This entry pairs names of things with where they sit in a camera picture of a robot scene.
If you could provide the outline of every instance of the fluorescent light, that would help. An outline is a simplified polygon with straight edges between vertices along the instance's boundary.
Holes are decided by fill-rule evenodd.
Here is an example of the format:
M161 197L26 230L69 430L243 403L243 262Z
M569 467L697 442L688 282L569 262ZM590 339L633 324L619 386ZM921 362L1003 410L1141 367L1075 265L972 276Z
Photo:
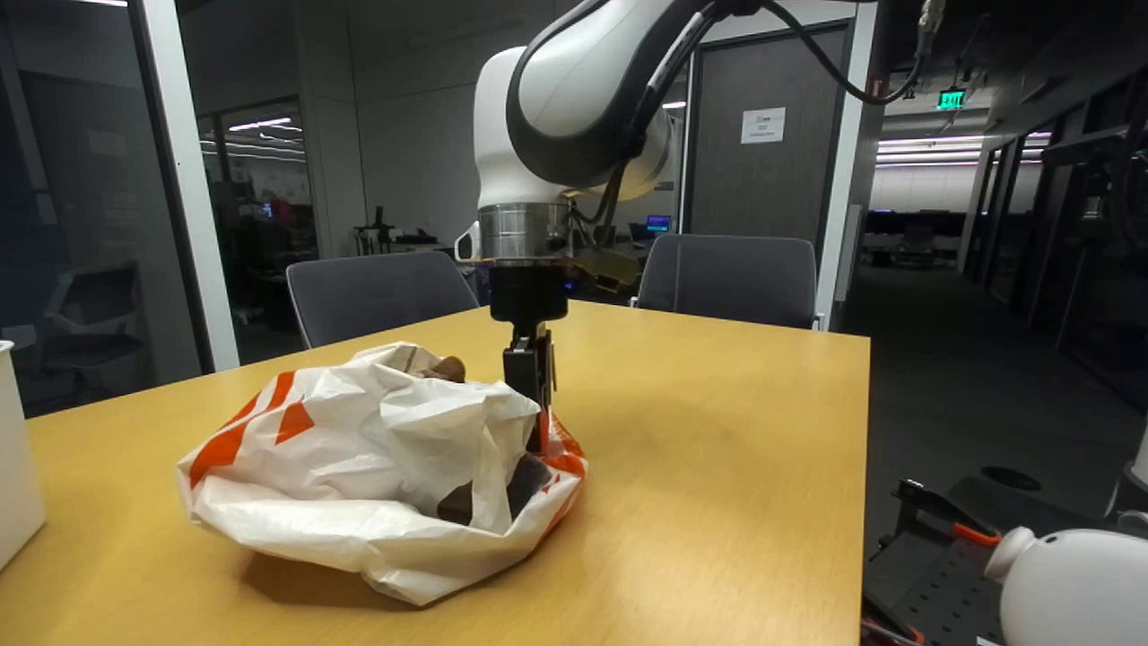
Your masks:
M289 129L289 119L257 119L257 122L231 125L231 134L249 134L249 129Z

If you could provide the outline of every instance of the white plastic bag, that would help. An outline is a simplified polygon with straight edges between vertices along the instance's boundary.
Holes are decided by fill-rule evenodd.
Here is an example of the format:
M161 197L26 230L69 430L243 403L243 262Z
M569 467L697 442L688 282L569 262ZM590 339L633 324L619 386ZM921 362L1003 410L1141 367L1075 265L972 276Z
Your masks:
M181 459L189 518L415 607L520 562L575 507L584 455L557 424L541 455L524 453L538 404L422 378L434 362L383 344L280 373Z

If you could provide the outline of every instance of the office chair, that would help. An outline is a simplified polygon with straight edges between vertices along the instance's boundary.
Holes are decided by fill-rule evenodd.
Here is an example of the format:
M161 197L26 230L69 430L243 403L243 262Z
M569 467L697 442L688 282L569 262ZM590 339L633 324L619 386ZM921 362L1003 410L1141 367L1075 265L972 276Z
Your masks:
M37 411L144 386L152 349L135 262L61 276L28 355Z
M633 305L812 326L816 278L812 240L659 233Z
M476 305L441 250L293 262L288 289L309 349Z

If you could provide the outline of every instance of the orange stripe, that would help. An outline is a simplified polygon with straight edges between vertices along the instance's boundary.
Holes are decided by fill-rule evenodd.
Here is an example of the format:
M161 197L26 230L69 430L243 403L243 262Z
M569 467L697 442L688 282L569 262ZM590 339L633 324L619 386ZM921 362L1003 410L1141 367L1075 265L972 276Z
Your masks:
M557 417L544 417L544 411L538 425L541 425L541 463L569 477L584 477L584 453L576 437Z
M293 373L280 373L268 410L280 410L288 403L289 386L293 386Z
M956 538L969 540L969 546L979 546L988 551L993 551L1001 546L1001 536L988 536L979 526L969 526L969 524L950 524Z
M276 435L276 445L313 430L316 419L309 417L309 410L300 403L288 404L285 419L280 419L280 435Z
M197 489L212 469L237 463L249 424L216 435L189 463L187 480Z

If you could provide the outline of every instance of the desk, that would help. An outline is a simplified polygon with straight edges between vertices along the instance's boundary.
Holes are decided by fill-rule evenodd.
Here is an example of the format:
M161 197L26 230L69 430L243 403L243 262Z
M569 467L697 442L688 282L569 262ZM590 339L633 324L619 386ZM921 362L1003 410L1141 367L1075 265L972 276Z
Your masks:
M575 300L557 410L590 453L567 524L429 611L195 526L173 463L271 373L379 339L499 378L486 308L28 424L47 526L0 570L0 642L856 646L868 339Z

